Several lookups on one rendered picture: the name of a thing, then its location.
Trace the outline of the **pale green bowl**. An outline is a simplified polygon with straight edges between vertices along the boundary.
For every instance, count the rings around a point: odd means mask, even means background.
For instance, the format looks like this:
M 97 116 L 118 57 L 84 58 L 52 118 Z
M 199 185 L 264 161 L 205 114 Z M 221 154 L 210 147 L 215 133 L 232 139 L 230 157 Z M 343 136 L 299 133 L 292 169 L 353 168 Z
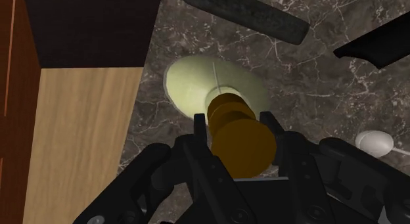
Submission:
M 204 114 L 211 128 L 233 119 L 258 119 L 269 110 L 263 81 L 244 68 L 208 56 L 186 56 L 166 70 L 164 87 L 174 106 L 193 118 Z

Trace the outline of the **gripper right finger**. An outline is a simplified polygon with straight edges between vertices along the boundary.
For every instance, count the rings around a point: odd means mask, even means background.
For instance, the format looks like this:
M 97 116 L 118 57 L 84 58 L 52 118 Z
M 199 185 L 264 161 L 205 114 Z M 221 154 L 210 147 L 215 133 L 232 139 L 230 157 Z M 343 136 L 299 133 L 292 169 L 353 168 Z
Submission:
M 285 143 L 298 138 L 315 158 L 329 194 L 373 221 L 384 210 L 390 224 L 410 224 L 410 176 L 342 139 L 327 137 L 314 144 L 299 132 L 284 130 L 269 111 L 260 113 L 260 121 L 276 138 L 272 164 L 279 168 L 280 176 L 289 169 Z

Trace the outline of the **brown ribbed cylindrical object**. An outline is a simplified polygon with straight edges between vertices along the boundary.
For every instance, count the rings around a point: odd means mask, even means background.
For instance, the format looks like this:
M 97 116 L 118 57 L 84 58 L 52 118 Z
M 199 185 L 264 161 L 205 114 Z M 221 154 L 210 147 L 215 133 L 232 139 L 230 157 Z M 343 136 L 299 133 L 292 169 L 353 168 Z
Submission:
M 212 154 L 219 157 L 231 177 L 255 177 L 269 167 L 277 150 L 275 136 L 240 96 L 218 95 L 207 115 Z

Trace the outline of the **white spoon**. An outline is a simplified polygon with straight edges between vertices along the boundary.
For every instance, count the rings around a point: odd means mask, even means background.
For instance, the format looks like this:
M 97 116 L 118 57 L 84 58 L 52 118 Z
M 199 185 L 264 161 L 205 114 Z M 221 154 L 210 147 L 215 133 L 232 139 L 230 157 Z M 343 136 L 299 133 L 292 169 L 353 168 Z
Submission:
M 410 152 L 396 148 L 393 137 L 383 131 L 362 131 L 355 138 L 355 146 L 375 158 L 381 158 L 391 151 L 410 156 Z

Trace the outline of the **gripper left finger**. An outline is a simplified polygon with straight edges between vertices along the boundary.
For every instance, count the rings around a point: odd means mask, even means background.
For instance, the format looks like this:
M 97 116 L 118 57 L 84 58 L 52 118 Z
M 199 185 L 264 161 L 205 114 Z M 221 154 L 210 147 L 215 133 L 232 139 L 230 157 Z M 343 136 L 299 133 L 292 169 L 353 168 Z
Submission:
M 256 224 L 256 216 L 221 160 L 207 146 L 206 120 L 174 146 L 148 145 L 72 224 L 148 224 L 173 191 L 186 183 L 193 204 L 175 224 Z

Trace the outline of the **red-brown wooden cabinet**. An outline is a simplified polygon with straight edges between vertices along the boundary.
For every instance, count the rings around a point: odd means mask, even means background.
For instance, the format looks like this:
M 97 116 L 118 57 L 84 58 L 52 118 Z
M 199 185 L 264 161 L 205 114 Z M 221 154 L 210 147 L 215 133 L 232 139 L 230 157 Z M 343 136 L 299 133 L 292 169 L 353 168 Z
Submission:
M 25 0 L 0 0 L 0 224 L 22 224 L 39 91 Z

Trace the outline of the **black flat object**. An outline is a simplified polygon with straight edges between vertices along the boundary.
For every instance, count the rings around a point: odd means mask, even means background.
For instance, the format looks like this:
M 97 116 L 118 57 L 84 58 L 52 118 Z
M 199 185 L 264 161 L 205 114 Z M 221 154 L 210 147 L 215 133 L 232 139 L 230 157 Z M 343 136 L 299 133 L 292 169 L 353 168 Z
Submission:
M 334 50 L 366 60 L 378 69 L 410 55 L 410 11 Z

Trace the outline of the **dark grey oblong object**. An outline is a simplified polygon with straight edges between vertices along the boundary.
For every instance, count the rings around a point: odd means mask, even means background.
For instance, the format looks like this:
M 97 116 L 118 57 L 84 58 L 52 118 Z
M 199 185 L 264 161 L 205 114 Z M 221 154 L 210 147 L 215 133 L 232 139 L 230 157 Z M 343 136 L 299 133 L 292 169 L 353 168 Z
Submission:
M 258 0 L 184 0 L 202 11 L 281 41 L 299 45 L 309 23 Z

